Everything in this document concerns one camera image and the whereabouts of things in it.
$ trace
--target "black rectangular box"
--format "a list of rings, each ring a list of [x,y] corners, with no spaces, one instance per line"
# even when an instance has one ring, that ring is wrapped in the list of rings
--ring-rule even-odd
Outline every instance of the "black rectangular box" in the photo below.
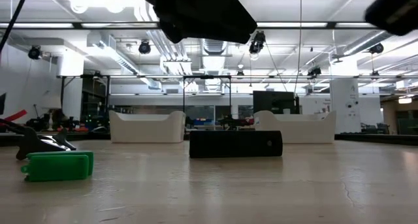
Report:
[[[281,156],[280,131],[192,131],[190,158]]]

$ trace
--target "green plastic piece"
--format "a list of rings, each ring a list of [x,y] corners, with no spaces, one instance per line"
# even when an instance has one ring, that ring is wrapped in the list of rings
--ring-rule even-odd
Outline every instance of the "green plastic piece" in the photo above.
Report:
[[[21,168],[28,182],[83,180],[88,177],[86,155],[37,155]]]
[[[89,176],[93,174],[94,156],[91,151],[70,151],[70,152],[35,152],[27,155],[28,159],[38,155],[86,155],[89,157]]]

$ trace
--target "wooden floor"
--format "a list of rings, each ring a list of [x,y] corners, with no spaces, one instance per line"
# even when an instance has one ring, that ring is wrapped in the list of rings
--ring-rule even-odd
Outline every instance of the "wooden floor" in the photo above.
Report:
[[[338,141],[283,157],[188,158],[188,146],[76,142],[90,180],[25,183],[0,148],[0,223],[418,223],[418,148]]]

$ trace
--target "white curved barrier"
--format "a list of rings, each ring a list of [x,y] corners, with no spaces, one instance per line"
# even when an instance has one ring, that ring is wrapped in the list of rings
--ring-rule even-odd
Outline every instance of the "white curved barrier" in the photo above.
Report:
[[[283,143],[333,143],[336,113],[315,115],[274,115],[270,111],[254,114],[256,131],[281,131]]]
[[[183,141],[185,114],[136,115],[109,112],[113,143],[179,143]]]

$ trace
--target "ceiling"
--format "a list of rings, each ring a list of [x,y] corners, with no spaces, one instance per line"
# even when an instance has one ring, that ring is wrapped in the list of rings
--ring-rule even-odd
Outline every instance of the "ceiling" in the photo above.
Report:
[[[16,8],[19,0],[0,0],[0,22],[10,20],[10,8]],[[77,14],[71,9],[70,0],[27,0],[20,13],[18,22],[137,22],[134,15],[135,0],[124,1],[126,5],[119,13],[109,12],[100,5],[91,5],[87,11]],[[373,0],[240,0],[248,12],[257,22],[298,22],[300,21],[300,2],[302,2],[303,22],[361,22],[365,9]],[[86,55],[85,69],[97,69],[102,73],[120,74],[120,66],[106,57],[103,53],[95,52],[94,48],[86,44],[88,30],[14,30],[12,39],[25,44],[31,38],[59,38],[77,47]],[[335,46],[346,46],[364,37],[371,30],[361,29],[266,29],[266,44],[259,54],[259,59],[250,61],[249,45],[229,43],[225,54],[223,74],[235,74],[238,64],[244,65],[245,75],[296,74],[298,66],[302,74],[306,74],[311,65],[305,66],[318,54],[329,52]],[[113,29],[103,30],[105,36],[112,35],[117,43],[119,52],[127,56],[141,72],[147,74],[163,74],[160,65],[160,53],[151,42],[150,54],[140,55],[138,45],[142,39],[149,39],[145,30]],[[391,37],[382,42],[385,51],[375,55],[371,61],[370,54],[355,55],[359,74],[370,74],[372,67],[380,68],[384,72],[387,67],[406,58],[418,54],[418,32],[414,31],[404,37]],[[202,41],[186,39],[183,41],[191,69],[198,73],[204,70],[202,65]],[[398,75],[408,72],[414,74],[417,61],[399,65],[384,72],[385,75]],[[393,83],[396,80],[385,80],[383,83]]]

